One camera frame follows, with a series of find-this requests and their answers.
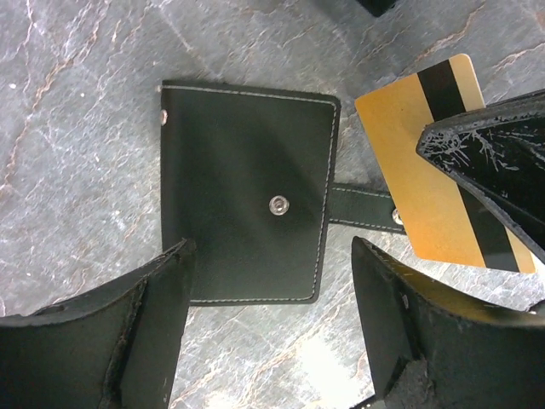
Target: gold card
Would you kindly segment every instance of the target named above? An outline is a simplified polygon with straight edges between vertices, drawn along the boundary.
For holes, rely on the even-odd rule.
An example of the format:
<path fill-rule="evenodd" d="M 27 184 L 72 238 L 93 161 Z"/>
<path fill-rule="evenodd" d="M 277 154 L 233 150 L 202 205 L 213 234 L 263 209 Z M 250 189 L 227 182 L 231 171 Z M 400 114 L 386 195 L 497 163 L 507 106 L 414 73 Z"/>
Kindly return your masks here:
<path fill-rule="evenodd" d="M 356 100 L 417 256 L 535 273 L 531 252 L 473 195 L 416 154 L 424 126 L 485 107 L 467 55 L 457 55 Z"/>

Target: black stripe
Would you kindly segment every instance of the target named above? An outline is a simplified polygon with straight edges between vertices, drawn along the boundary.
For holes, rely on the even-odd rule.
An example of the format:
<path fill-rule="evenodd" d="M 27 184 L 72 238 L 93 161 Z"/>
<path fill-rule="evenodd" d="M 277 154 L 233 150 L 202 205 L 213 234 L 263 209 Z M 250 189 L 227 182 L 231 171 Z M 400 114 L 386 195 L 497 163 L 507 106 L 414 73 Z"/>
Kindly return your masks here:
<path fill-rule="evenodd" d="M 466 112 L 449 61 L 418 73 L 433 120 Z M 505 227 L 467 190 L 458 186 L 487 268 L 519 271 Z"/>

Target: stitching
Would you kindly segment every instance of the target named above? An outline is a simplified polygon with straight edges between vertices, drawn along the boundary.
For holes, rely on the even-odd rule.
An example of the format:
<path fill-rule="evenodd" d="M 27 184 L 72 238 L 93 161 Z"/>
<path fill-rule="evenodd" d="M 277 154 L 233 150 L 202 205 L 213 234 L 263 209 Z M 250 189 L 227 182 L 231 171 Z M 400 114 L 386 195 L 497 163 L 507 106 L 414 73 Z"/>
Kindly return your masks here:
<path fill-rule="evenodd" d="M 332 222 L 332 223 L 346 223 L 346 224 L 349 224 L 351 226 L 358 226 L 358 227 L 364 226 L 364 227 L 367 227 L 367 228 L 380 228 L 380 229 L 385 229 L 385 230 L 392 230 L 394 232 L 403 232 L 402 228 L 391 228 L 389 226 L 382 226 L 382 225 L 362 223 L 362 222 L 352 222 L 350 220 L 330 219 L 330 222 Z"/>
<path fill-rule="evenodd" d="M 357 193 L 357 194 L 364 194 L 367 196 L 375 196 L 377 198 L 385 198 L 385 199 L 391 199 L 392 196 L 385 193 L 371 193 L 371 192 L 363 192 L 361 190 L 355 190 L 355 189 L 346 189 L 344 187 L 333 187 L 333 190 L 339 191 L 339 192 L 351 192 L 351 193 Z"/>
<path fill-rule="evenodd" d="M 232 95 L 247 95 L 247 96 L 260 96 L 267 98 L 276 98 L 279 100 L 293 100 L 293 101 L 304 101 L 304 102 L 315 102 L 318 104 L 328 104 L 333 106 L 333 122 L 331 123 L 331 133 L 330 133 L 330 153 L 327 164 L 327 175 L 325 177 L 325 187 L 324 187 L 324 197 L 322 202 L 322 220 L 320 222 L 320 234 L 318 236 L 318 251 L 316 255 L 316 263 L 314 264 L 314 282 L 313 282 L 313 293 L 309 297 L 304 298 L 248 298 L 248 299 L 233 299 L 233 300 L 192 300 L 192 302 L 200 303 L 216 303 L 216 302 L 274 302 L 274 301 L 306 301 L 310 300 L 316 294 L 316 284 L 318 283 L 318 265 L 320 262 L 320 248 L 322 246 L 322 238 L 324 236 L 324 223 L 325 223 L 325 206 L 327 204 L 327 194 L 328 186 L 330 184 L 330 173 L 331 173 L 331 160 L 333 158 L 333 135 L 335 133 L 335 122 L 337 118 L 337 105 L 331 101 L 320 101 L 312 100 L 310 98 L 299 98 L 296 96 L 285 96 L 285 95 L 275 95 L 275 94 L 260 94 L 257 92 L 246 92 L 246 91 L 231 91 L 229 89 L 211 89 L 211 88 L 200 88 L 200 87 L 187 87 L 183 85 L 164 85 L 163 89 L 187 89 L 190 91 L 203 91 L 211 92 L 217 94 L 232 94 Z"/>

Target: silver snap button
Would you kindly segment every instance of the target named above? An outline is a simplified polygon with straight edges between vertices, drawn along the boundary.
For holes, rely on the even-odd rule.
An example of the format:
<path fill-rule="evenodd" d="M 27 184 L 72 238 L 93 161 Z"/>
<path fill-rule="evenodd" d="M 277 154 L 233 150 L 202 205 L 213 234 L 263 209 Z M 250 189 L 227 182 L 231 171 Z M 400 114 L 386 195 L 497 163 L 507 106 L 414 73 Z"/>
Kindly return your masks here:
<path fill-rule="evenodd" d="M 161 126 L 165 125 L 167 123 L 167 118 L 169 117 L 169 114 L 167 113 L 166 109 L 161 110 Z"/>
<path fill-rule="evenodd" d="M 392 212 L 392 218 L 393 218 L 393 222 L 395 224 L 398 224 L 400 226 L 403 226 L 403 221 L 401 220 L 401 216 L 399 215 L 399 210 L 397 209 L 394 209 L 393 212 Z"/>
<path fill-rule="evenodd" d="M 269 210 L 275 216 L 282 216 L 290 208 L 290 202 L 284 196 L 275 196 L 269 202 Z"/>

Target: black leather card holder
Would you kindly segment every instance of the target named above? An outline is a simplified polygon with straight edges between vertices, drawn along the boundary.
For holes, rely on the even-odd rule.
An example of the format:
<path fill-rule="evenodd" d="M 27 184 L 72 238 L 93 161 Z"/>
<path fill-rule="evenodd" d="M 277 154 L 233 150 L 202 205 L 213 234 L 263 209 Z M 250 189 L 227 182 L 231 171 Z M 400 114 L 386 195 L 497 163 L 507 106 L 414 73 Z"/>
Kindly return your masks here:
<path fill-rule="evenodd" d="M 315 301 L 339 101 L 165 81 L 161 105 L 163 248 L 197 242 L 192 304 Z M 269 206 L 277 196 L 282 216 Z"/>

